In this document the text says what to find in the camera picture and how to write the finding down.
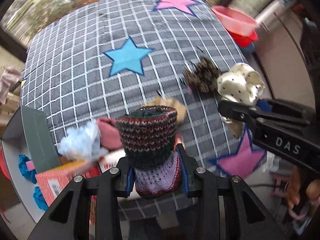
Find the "pink plastic basin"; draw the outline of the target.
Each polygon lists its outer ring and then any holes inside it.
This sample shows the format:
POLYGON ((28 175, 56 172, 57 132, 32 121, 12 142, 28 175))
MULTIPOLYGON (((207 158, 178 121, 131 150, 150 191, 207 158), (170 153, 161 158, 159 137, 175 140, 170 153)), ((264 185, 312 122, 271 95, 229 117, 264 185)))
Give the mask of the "pink plastic basin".
POLYGON ((241 36, 249 36, 258 26, 258 23, 254 18, 242 11, 230 7, 223 7, 221 5, 214 5, 211 10, 221 24, 232 33, 241 36))

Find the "pink white towel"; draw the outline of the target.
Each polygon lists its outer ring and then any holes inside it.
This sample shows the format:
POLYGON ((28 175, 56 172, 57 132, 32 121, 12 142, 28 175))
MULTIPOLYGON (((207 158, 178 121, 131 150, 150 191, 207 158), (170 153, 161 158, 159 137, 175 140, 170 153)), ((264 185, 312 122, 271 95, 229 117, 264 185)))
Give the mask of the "pink white towel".
POLYGON ((7 68, 1 75, 1 104, 4 105, 7 100, 8 92, 11 87, 14 87, 22 81, 22 74, 13 67, 7 68))

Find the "grey white storage box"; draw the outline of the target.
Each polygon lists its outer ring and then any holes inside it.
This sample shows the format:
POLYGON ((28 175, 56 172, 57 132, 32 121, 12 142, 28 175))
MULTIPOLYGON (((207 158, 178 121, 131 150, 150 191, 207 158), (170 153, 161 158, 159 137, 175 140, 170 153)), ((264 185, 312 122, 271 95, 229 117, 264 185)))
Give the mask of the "grey white storage box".
POLYGON ((43 111, 20 106, 1 135, 4 162, 22 205, 37 223, 44 214, 34 199, 35 173, 61 165, 43 111))

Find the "beige sock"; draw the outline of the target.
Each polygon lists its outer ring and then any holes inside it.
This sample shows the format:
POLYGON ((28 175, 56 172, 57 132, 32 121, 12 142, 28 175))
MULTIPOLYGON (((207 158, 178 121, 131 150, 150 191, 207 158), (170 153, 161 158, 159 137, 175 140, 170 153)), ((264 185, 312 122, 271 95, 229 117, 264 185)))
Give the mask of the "beige sock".
POLYGON ((181 125, 184 123, 185 117, 187 115, 187 109, 184 104, 180 103, 175 98, 162 98, 160 96, 156 96, 152 101, 148 101, 145 103, 145 106, 153 106, 153 105, 161 105, 168 106, 176 109, 177 111, 177 124, 181 125))

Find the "light blue fluffy scrunchie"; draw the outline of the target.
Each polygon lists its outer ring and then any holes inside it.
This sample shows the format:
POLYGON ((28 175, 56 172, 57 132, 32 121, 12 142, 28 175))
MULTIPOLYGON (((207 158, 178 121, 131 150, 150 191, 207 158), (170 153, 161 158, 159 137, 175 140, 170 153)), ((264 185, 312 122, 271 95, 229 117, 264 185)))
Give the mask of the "light blue fluffy scrunchie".
POLYGON ((61 155, 68 160, 96 161, 109 151, 101 146, 100 130, 96 120, 79 128, 68 128, 67 136, 58 145, 61 155))

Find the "white dotted cloth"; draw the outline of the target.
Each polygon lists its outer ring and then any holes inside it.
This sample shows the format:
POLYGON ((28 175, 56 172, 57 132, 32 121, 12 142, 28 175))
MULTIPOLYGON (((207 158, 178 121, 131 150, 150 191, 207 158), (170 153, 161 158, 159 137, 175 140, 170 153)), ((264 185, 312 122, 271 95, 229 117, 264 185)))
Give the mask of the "white dotted cloth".
POLYGON ((217 78, 222 100, 255 106, 266 85, 260 74, 246 63, 237 63, 217 78))

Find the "red plastic basin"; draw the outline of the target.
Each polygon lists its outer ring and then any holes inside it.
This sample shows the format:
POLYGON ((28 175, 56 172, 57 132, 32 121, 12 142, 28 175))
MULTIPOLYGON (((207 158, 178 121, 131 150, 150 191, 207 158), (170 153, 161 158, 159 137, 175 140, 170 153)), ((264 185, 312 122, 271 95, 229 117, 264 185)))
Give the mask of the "red plastic basin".
POLYGON ((255 31, 252 31, 252 33, 248 36, 241 36, 231 31, 229 31, 229 34, 231 35, 233 40, 236 42, 236 44, 241 48, 247 48, 251 43, 258 40, 258 35, 255 31))

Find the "blue cloth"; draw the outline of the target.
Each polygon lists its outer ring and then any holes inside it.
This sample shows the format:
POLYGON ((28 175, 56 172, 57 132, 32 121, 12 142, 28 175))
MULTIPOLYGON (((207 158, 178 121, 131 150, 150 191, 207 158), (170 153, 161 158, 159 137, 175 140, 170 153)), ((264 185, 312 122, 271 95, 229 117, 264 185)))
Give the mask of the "blue cloth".
POLYGON ((46 200, 45 200, 45 198, 44 198, 44 196, 38 186, 34 187, 33 198, 35 200, 37 207, 40 210, 47 211, 48 205, 47 205, 46 200))
POLYGON ((19 161, 18 161, 18 169, 21 173, 21 175, 26 179, 31 181, 33 184, 37 184, 36 180, 36 170, 28 171, 26 167, 26 162, 30 161, 29 157, 23 154, 19 155, 19 161))

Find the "orange printed packet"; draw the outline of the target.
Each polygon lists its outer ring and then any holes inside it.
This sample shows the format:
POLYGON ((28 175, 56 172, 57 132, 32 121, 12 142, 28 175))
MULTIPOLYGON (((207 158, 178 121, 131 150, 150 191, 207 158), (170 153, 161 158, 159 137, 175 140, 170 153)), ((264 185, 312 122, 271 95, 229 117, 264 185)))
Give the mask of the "orange printed packet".
POLYGON ((125 157, 126 153, 124 149, 112 151, 107 155, 101 157, 98 161, 100 170, 102 173, 109 170, 110 168, 116 167, 120 158, 125 157))

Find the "leopard print scrunchie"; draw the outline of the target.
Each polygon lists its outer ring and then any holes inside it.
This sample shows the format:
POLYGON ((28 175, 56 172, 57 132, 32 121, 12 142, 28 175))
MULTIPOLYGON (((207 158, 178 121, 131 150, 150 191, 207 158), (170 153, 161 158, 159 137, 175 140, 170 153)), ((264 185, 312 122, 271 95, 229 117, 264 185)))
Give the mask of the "leopard print scrunchie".
POLYGON ((214 93, 217 91, 217 79, 221 71, 216 64, 207 57, 200 57, 198 64, 191 61, 189 63, 194 67, 193 71, 185 68, 183 76, 187 85, 201 93, 214 93))

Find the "striped knitted sock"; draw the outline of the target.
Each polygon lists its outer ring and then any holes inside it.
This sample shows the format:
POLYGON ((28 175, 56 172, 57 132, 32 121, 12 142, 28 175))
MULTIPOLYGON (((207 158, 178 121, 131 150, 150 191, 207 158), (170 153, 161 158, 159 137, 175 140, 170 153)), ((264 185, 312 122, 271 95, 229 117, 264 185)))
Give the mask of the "striped knitted sock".
POLYGON ((153 199, 175 191, 182 176, 180 156, 175 150, 176 109, 143 106, 116 118, 116 127, 135 174, 137 193, 153 199))

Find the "pink sock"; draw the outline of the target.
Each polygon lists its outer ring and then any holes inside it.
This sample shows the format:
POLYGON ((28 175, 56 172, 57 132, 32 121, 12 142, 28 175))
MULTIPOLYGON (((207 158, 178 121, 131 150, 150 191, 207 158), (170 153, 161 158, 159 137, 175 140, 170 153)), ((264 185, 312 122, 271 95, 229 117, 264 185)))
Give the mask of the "pink sock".
POLYGON ((97 118, 97 126, 100 131, 100 144, 109 151, 114 151, 122 148, 122 143, 116 121, 108 117, 97 118))

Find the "pink sponge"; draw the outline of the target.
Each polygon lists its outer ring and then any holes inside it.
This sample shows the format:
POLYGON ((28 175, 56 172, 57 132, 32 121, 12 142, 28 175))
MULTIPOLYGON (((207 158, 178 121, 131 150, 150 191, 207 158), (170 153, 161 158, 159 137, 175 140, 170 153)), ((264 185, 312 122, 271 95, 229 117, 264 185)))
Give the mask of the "pink sponge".
POLYGON ((35 166, 34 166, 34 163, 33 163, 32 160, 27 161, 25 164, 26 164, 26 167, 27 167, 28 171, 32 171, 32 170, 35 169, 35 166))

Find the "grey checked star tablecloth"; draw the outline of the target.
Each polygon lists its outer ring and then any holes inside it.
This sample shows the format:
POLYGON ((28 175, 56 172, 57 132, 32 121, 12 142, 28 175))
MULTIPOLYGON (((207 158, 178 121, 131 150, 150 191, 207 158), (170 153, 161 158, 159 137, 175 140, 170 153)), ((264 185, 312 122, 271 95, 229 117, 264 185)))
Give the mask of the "grey checked star tablecloth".
POLYGON ((160 8, 161 0, 100 0, 38 33, 29 47, 21 104, 41 110, 55 145, 68 128, 101 116, 117 118, 157 93, 186 107, 180 134, 200 166, 229 175, 263 151, 241 149, 217 110, 219 96, 190 92, 183 71, 206 57, 221 71, 245 57, 202 0, 160 8))

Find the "pink tissue box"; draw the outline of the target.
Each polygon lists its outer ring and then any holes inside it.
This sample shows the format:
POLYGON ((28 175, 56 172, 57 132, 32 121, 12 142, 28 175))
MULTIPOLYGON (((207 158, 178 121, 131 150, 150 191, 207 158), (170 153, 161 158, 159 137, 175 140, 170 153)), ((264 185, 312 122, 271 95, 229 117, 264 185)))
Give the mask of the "pink tissue box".
POLYGON ((100 170, 96 163, 74 161, 36 174, 38 187, 47 205, 50 206, 68 183, 78 175, 84 178, 96 177, 100 175, 100 170))

